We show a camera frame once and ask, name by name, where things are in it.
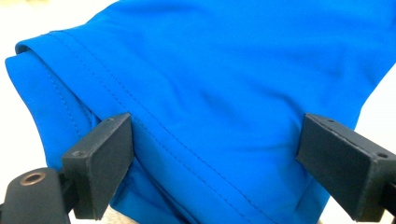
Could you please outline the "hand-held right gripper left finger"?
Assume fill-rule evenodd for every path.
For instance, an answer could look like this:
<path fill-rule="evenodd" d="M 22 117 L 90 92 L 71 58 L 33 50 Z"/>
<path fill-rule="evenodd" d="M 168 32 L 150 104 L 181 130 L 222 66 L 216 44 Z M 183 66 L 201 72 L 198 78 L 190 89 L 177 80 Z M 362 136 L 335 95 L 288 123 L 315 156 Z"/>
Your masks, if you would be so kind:
<path fill-rule="evenodd" d="M 76 218 L 103 217 L 133 159 L 133 131 L 128 113 L 101 121 L 63 154 L 64 174 L 77 190 Z"/>

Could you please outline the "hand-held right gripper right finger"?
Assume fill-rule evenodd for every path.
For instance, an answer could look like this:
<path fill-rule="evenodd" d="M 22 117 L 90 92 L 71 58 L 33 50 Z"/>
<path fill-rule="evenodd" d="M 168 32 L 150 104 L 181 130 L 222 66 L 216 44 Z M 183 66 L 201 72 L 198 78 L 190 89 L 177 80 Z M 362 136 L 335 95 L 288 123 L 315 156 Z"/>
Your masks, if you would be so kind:
<path fill-rule="evenodd" d="M 305 114 L 296 160 L 352 220 L 396 222 L 396 155 L 334 119 Z"/>

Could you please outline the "blue t-shirt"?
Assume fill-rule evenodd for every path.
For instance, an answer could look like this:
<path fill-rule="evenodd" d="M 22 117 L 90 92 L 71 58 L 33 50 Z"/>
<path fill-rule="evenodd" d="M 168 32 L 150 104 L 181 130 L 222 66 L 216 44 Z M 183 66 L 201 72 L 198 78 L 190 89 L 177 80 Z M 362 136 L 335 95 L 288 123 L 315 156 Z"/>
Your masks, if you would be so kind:
<path fill-rule="evenodd" d="M 317 224 L 305 113 L 347 127 L 396 64 L 396 0 L 117 0 L 6 61 L 47 163 L 129 113 L 112 200 L 138 224 Z"/>

